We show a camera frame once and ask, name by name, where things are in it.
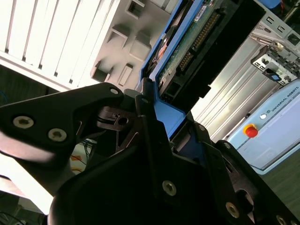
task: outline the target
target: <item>cooling vent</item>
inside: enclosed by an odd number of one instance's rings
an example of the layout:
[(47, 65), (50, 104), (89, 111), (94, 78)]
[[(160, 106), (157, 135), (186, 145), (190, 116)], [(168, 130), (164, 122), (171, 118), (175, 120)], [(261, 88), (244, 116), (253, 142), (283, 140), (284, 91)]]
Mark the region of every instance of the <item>cooling vent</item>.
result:
[(120, 0), (0, 0), (0, 64), (59, 91), (90, 83)]

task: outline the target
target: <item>green circuit board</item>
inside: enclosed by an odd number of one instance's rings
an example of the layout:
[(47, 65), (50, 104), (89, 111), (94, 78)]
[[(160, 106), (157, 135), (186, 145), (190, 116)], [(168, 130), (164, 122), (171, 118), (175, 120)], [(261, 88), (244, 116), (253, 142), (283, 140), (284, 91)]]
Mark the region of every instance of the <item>green circuit board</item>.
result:
[(184, 69), (188, 64), (189, 59), (192, 58), (192, 55), (188, 52), (189, 49), (191, 47), (199, 47), (202, 44), (206, 34), (209, 32), (208, 28), (213, 26), (220, 16), (215, 12), (215, 9), (219, 5), (220, 4), (214, 4), (213, 6), (203, 5), (200, 8), (184, 37), (158, 76), (158, 83), (160, 86), (165, 82), (166, 77), (176, 70), (178, 66)]

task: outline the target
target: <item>emergency stop button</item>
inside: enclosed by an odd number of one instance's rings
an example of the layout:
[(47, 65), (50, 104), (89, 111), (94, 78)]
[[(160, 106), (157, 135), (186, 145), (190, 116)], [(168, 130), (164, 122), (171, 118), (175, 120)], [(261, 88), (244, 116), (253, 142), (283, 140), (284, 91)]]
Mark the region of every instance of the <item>emergency stop button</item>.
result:
[(258, 130), (256, 129), (254, 124), (248, 124), (244, 127), (243, 133), (247, 135), (247, 137), (253, 138), (258, 135)]

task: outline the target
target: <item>blue cable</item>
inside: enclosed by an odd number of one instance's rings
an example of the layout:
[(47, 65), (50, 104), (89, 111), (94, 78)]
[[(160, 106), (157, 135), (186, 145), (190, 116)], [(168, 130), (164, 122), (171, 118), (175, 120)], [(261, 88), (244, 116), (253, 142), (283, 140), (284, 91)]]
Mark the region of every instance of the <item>blue cable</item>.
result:
[(4, 92), (1, 91), (1, 90), (0, 90), (0, 93), (3, 95), (3, 97), (4, 97), (5, 101), (6, 101), (6, 103), (8, 103), (8, 98), (7, 98), (6, 94), (4, 94)]

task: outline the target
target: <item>blue drive tray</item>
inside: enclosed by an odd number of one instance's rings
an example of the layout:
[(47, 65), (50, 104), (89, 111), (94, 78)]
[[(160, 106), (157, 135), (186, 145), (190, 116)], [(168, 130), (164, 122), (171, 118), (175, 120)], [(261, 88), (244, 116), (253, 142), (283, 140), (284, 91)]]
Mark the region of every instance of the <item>blue drive tray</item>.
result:
[[(300, 148), (299, 87), (300, 80), (295, 80), (274, 93), (228, 139), (258, 174), (266, 174)], [(255, 138), (243, 133), (248, 124), (258, 129)]]
[[(182, 3), (182, 0), (179, 0), (175, 9), (173, 10), (169, 21), (167, 22), (161, 36), (153, 46), (151, 52), (149, 53), (147, 59), (145, 60), (145, 63), (142, 66), (142, 69), (140, 71), (140, 81), (142, 80), (142, 73), (144, 68), (147, 65), (147, 62), (151, 59), (152, 55), (155, 53), (155, 50), (157, 49), (160, 41), (164, 38), (164, 35), (166, 33), (166, 30), (170, 23), (172, 22), (172, 19), (174, 18), (176, 11), (178, 10), (180, 4)], [(180, 40), (184, 36), (185, 32), (188, 30), (191, 22), (194, 20), (195, 16), (197, 15), (199, 9), (201, 8), (201, 5), (203, 3), (203, 0), (195, 0), (192, 4), (191, 8), (189, 9), (188, 13), (186, 14), (184, 20), (182, 21), (180, 27), (176, 31), (173, 39), (171, 40), (167, 50), (165, 51), (163, 57), (158, 62), (155, 69), (150, 74), (149, 78), (156, 82), (155, 89), (154, 89), (154, 108), (155, 113), (157, 116), (157, 119), (159, 121), (162, 121), (165, 125), (166, 132), (168, 134), (168, 137), (170, 137), (174, 131), (177, 129), (177, 127), (182, 123), (182, 121), (185, 118), (185, 113), (172, 105), (162, 101), (159, 98), (158, 93), (158, 86), (157, 86), (157, 78), (166, 63), (168, 62), (169, 58), (172, 56), (172, 53), (175, 51), (177, 45), (179, 44)]]

